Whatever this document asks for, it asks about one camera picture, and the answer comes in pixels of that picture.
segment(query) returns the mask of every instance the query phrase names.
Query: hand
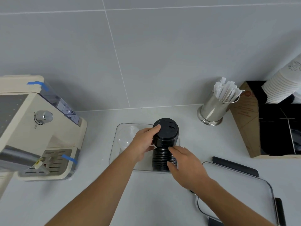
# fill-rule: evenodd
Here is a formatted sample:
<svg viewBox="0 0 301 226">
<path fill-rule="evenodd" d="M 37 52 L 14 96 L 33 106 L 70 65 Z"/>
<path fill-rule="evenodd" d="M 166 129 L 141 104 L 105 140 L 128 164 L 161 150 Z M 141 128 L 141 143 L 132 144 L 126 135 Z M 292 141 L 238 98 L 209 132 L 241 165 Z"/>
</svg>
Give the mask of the hand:
<svg viewBox="0 0 301 226">
<path fill-rule="evenodd" d="M 168 150 L 178 161 L 178 169 L 171 162 L 167 162 L 167 166 L 174 179 L 184 188 L 193 191 L 204 187 L 206 182 L 210 180 L 201 161 L 192 154 L 187 148 L 174 146 Z"/>
<path fill-rule="evenodd" d="M 131 152 L 135 160 L 141 161 L 144 153 L 153 150 L 153 136 L 160 131 L 161 126 L 158 124 L 153 128 L 145 128 L 138 131 L 130 145 L 124 150 Z"/>
</svg>

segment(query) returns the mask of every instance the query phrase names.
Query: blue tape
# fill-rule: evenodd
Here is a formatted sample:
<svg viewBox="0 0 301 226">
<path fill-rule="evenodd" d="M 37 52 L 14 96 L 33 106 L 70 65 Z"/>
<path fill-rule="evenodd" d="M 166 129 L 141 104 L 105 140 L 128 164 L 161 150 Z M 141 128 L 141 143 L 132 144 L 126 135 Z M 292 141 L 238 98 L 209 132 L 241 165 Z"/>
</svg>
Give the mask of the blue tape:
<svg viewBox="0 0 301 226">
<path fill-rule="evenodd" d="M 77 161 L 76 161 L 75 159 L 73 159 L 73 158 L 71 158 L 71 157 L 69 157 L 69 156 L 66 156 L 65 154 L 62 155 L 62 158 L 65 158 L 66 160 L 69 160 L 69 161 L 71 161 L 71 162 L 74 162 L 75 165 L 77 164 Z"/>
<path fill-rule="evenodd" d="M 35 81 L 35 82 L 28 82 L 27 83 L 27 85 L 34 85 L 34 84 L 41 85 L 42 89 L 44 89 L 45 91 L 48 91 L 47 86 L 43 82 Z"/>
</svg>

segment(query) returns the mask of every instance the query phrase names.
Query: person's right hand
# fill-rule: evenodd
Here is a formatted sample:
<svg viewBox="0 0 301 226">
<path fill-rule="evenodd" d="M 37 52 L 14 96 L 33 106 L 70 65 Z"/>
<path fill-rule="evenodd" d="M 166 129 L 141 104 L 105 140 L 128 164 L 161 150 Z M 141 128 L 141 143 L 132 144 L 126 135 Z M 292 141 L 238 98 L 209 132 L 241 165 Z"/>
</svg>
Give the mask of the person's right hand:
<svg viewBox="0 0 301 226">
<path fill-rule="evenodd" d="M 174 146 L 168 149 L 178 162 L 178 169 L 171 162 L 167 162 L 167 166 L 174 179 L 181 186 L 194 193 L 196 190 L 204 188 L 206 182 L 210 181 L 210 178 L 201 161 L 187 148 Z"/>
</svg>

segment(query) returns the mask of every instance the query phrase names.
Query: stack of paper cups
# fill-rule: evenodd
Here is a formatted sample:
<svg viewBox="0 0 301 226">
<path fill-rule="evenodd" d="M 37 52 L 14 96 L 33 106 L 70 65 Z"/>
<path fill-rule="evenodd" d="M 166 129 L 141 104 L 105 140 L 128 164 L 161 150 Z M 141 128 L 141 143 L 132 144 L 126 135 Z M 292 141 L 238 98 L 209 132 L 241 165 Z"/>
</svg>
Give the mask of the stack of paper cups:
<svg viewBox="0 0 301 226">
<path fill-rule="evenodd" d="M 301 88 L 301 54 L 262 86 L 267 103 L 277 104 Z"/>
</svg>

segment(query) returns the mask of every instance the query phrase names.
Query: cardboard box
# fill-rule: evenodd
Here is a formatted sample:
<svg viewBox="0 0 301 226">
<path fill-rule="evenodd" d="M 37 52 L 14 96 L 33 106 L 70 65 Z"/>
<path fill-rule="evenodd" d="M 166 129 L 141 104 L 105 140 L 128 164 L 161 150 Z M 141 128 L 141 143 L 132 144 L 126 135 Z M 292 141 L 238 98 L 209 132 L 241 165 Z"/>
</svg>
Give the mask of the cardboard box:
<svg viewBox="0 0 301 226">
<path fill-rule="evenodd" d="M 301 104 L 266 104 L 264 83 L 244 82 L 230 109 L 250 157 L 301 159 Z"/>
</svg>

